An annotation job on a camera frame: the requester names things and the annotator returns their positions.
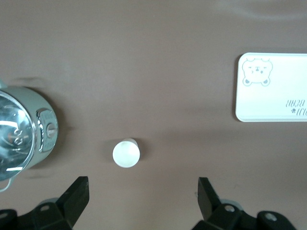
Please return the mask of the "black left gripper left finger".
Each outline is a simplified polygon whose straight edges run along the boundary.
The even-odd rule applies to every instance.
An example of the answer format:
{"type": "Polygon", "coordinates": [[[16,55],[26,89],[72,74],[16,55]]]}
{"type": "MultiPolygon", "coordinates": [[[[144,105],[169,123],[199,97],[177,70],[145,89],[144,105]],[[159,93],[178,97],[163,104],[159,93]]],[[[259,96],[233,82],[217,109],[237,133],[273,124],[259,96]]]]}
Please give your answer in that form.
{"type": "Polygon", "coordinates": [[[14,209],[0,211],[2,230],[71,230],[89,203],[89,180],[78,177],[59,197],[42,201],[19,216],[14,209]]]}

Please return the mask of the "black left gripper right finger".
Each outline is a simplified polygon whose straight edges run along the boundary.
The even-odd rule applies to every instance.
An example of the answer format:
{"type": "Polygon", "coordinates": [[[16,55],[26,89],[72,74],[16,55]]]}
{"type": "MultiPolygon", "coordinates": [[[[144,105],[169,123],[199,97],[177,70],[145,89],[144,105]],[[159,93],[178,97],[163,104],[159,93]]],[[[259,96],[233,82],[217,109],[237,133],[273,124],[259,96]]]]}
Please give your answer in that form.
{"type": "Polygon", "coordinates": [[[198,179],[198,205],[203,216],[194,230],[294,230],[284,215],[264,210],[252,217],[236,202],[221,200],[207,177],[198,179]]]}

